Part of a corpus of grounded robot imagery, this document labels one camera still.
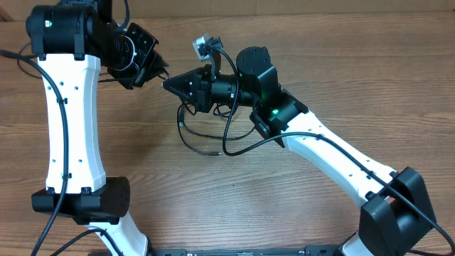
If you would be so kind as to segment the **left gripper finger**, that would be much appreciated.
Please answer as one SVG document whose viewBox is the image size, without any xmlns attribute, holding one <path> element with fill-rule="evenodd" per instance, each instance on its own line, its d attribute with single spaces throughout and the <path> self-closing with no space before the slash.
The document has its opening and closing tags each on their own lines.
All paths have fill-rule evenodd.
<svg viewBox="0 0 455 256">
<path fill-rule="evenodd" d="M 151 68 L 154 70 L 165 69 L 168 67 L 168 63 L 163 59 L 163 57 L 156 51 L 152 54 L 151 59 Z"/>
<path fill-rule="evenodd" d="M 148 70 L 142 69 L 136 77 L 136 86 L 142 87 L 144 83 L 164 73 L 164 68 L 149 68 Z"/>
</svg>

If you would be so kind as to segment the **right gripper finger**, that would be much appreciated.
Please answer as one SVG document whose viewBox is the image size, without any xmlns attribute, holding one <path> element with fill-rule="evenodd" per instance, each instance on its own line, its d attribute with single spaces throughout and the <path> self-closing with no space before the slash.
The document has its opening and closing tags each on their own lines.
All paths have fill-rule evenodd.
<svg viewBox="0 0 455 256">
<path fill-rule="evenodd" d="M 181 101 L 189 104 L 194 103 L 192 92 L 188 88 L 174 88 L 170 87 L 167 89 L 169 92 L 173 93 L 181 99 Z"/>
<path fill-rule="evenodd" d="M 163 82 L 163 87 L 166 90 L 192 90 L 196 83 L 196 70 L 191 70 L 186 73 L 174 76 Z"/>
</svg>

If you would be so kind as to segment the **black cable small plugs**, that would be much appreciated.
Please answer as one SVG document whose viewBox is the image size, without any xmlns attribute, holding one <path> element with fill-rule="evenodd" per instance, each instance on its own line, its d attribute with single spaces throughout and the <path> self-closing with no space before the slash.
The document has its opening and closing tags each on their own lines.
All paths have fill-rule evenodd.
<svg viewBox="0 0 455 256">
<path fill-rule="evenodd" d="M 161 78 L 162 80 L 169 80 L 171 79 L 171 75 L 170 73 L 167 71 L 167 69 L 165 68 L 162 68 L 161 69 L 161 74 L 158 75 L 159 78 Z"/>
</svg>

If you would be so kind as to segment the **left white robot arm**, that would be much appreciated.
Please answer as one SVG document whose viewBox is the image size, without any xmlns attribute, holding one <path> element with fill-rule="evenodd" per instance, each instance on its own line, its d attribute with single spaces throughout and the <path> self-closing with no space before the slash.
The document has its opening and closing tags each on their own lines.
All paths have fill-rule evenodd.
<svg viewBox="0 0 455 256">
<path fill-rule="evenodd" d="M 117 23 L 111 1 L 60 1 L 35 6 L 26 21 L 45 85 L 50 161 L 34 211 L 63 216 L 97 233 L 110 255 L 152 255 L 150 239 L 130 213 L 130 185 L 109 177 L 100 157 L 97 86 L 107 69 L 130 90 L 168 78 L 157 39 L 136 23 Z"/>
</svg>

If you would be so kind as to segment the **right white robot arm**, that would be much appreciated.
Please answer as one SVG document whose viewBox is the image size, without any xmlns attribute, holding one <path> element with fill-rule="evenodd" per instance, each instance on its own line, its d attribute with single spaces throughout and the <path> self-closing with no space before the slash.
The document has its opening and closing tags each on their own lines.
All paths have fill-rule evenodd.
<svg viewBox="0 0 455 256">
<path fill-rule="evenodd" d="M 353 200 L 358 229 L 340 245 L 307 246 L 305 255 L 404 255 L 437 219 L 423 178 L 412 168 L 396 171 L 372 160 L 330 131 L 306 105 L 281 87 L 265 47 L 252 46 L 230 60 L 232 74 L 220 72 L 225 51 L 197 49 L 204 66 L 164 82 L 164 88 L 198 112 L 213 105 L 250 107 L 262 142 L 309 160 Z"/>
</svg>

